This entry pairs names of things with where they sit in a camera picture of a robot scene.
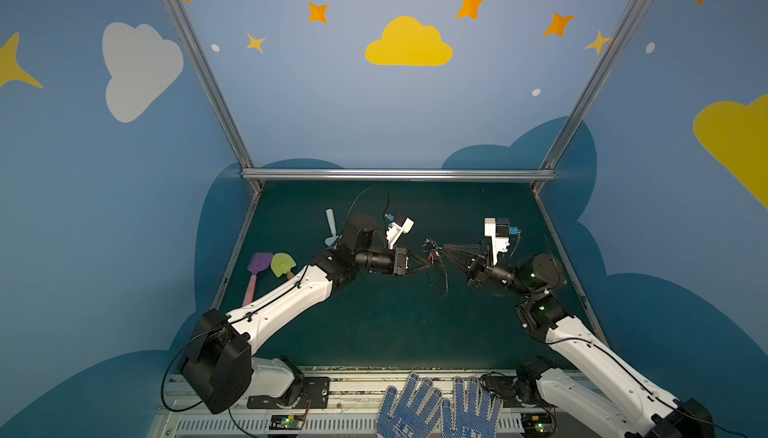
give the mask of blue wall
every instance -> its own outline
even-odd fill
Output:
[[[327,23],[309,22],[309,2],[328,5]],[[501,147],[570,112],[598,59],[585,48],[628,2],[484,0],[477,20],[456,19],[463,0],[183,3],[257,166],[505,169],[538,168],[548,133],[523,160]],[[544,36],[554,13],[574,18]],[[370,63],[366,47],[403,15],[436,27],[450,61]]]
[[[655,0],[542,190],[611,347],[750,436],[768,427],[768,209],[693,125],[768,94],[766,8]]]
[[[18,33],[43,86],[0,60],[0,436],[142,436],[250,187],[186,58],[135,121],[110,112],[104,30],[178,43],[160,0],[0,3],[0,46]]]

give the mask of work glove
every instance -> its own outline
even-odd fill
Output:
[[[453,379],[453,407],[450,401],[442,401],[443,437],[494,438],[503,400],[480,387],[476,376],[469,377],[467,390],[464,383],[460,376]]]
[[[397,388],[394,386],[386,389],[376,419],[376,434],[379,438],[427,438],[435,429],[440,418],[438,405],[442,393],[432,387],[432,380],[428,378],[418,390],[417,385],[418,375],[411,373],[400,396],[397,396]]]

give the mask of metal bar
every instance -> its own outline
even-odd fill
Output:
[[[203,84],[205,93],[210,100],[211,106],[214,107],[216,116],[219,117],[221,126],[224,127],[224,133],[226,138],[229,139],[232,144],[232,149],[240,161],[243,168],[251,168],[254,166],[253,161],[248,154],[243,136],[240,135],[240,130],[237,128],[232,112],[226,105],[224,95],[219,88],[219,84],[216,82],[213,70],[210,68],[208,61],[205,58],[203,48],[200,46],[200,41],[197,40],[197,34],[194,32],[192,22],[190,22],[187,11],[184,10],[184,6],[181,0],[162,0],[170,21],[173,22],[176,31],[179,34],[181,43],[184,45],[184,49],[187,50],[192,66],[197,71],[197,76],[200,78],[200,82]]]
[[[598,317],[594,314],[594,311],[592,310],[592,305],[589,303],[589,300],[587,299],[587,295],[584,293],[584,289],[581,288],[581,282],[579,282],[578,277],[576,276],[576,270],[574,270],[573,265],[571,265],[571,260],[568,259],[568,255],[565,253],[565,248],[563,248],[563,243],[560,241],[560,237],[558,236],[557,230],[554,229],[554,224],[552,223],[552,220],[549,218],[549,213],[547,213],[547,209],[544,207],[544,203],[542,202],[541,197],[537,193],[533,194],[536,198],[536,203],[538,203],[538,209],[542,211],[542,216],[544,217],[544,221],[547,223],[547,228],[549,229],[549,232],[552,234],[552,240],[554,240],[554,245],[558,248],[558,253],[560,253],[560,257],[563,259],[563,264],[565,265],[565,269],[568,270],[568,274],[571,275],[571,281],[574,284],[574,288],[576,289],[576,295],[579,297],[579,300],[581,301],[581,305],[584,307],[584,312],[587,314],[587,319],[589,320],[589,324],[592,325],[592,329],[594,330],[594,335],[598,337],[600,341],[602,341],[605,344],[608,344],[608,340],[605,338],[605,334],[603,334],[603,329],[600,328],[600,323],[598,322]]]
[[[230,283],[230,279],[232,278],[232,271],[235,269],[237,257],[240,256],[240,250],[243,248],[245,235],[247,235],[248,228],[250,228],[250,223],[254,219],[256,205],[259,204],[260,198],[261,193],[254,192],[254,197],[251,199],[250,205],[248,206],[248,211],[245,213],[245,218],[243,219],[243,226],[240,227],[240,233],[237,235],[237,241],[235,241],[235,246],[232,248],[232,255],[230,255],[230,260],[226,262],[224,276],[221,278],[219,288],[216,290],[214,302],[210,306],[212,309],[218,309],[221,306],[221,300],[224,298],[226,286]]]
[[[653,0],[630,0],[627,9],[621,16],[619,23],[614,29],[613,35],[611,35],[610,42],[608,42],[608,49],[606,49],[598,59],[598,63],[592,70],[592,74],[587,80],[587,84],[584,85],[584,89],[581,90],[581,95],[576,100],[574,108],[565,119],[558,136],[554,139],[552,146],[550,147],[547,155],[544,157],[541,169],[552,170],[554,166],[560,160],[565,148],[571,142],[576,129],[581,124],[581,121],[586,117],[589,108],[592,106],[594,99],[598,96],[600,88],[603,87],[605,80],[608,78],[610,71],[614,68],[621,52],[627,47],[632,34],[635,29],[638,28],[640,21],[645,16],[645,12],[648,11],[648,7]],[[537,182],[534,184],[534,192],[538,193],[542,189],[544,184]]]
[[[453,182],[547,182],[553,170],[442,170],[442,169],[244,169],[245,179],[280,180],[443,180]]]

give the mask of white handle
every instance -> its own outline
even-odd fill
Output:
[[[331,235],[338,236],[336,234],[336,218],[333,216],[333,210],[326,210],[326,218],[328,219],[328,226],[331,227]]]

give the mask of dark green table surface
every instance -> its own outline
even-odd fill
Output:
[[[542,214],[526,184],[446,182],[268,182],[220,306],[239,308],[250,279],[253,253],[286,252],[298,271],[325,247],[330,236],[325,210],[341,225],[358,193],[371,185],[389,191],[389,212],[414,222],[398,245],[420,251],[425,239],[439,244],[477,243],[485,217],[509,218],[522,231],[512,257],[520,262],[542,252],[558,254]],[[364,194],[352,212],[381,217],[386,196]],[[486,284],[470,289],[450,263],[448,294],[444,275],[426,272],[392,277],[363,273],[329,299],[304,311],[273,335],[257,356],[285,355],[297,365],[398,366],[512,369],[536,355],[573,368],[560,355],[523,330],[514,306],[519,298]],[[256,297],[284,283],[271,270],[259,273]],[[557,293],[562,304],[588,323],[572,285]]]

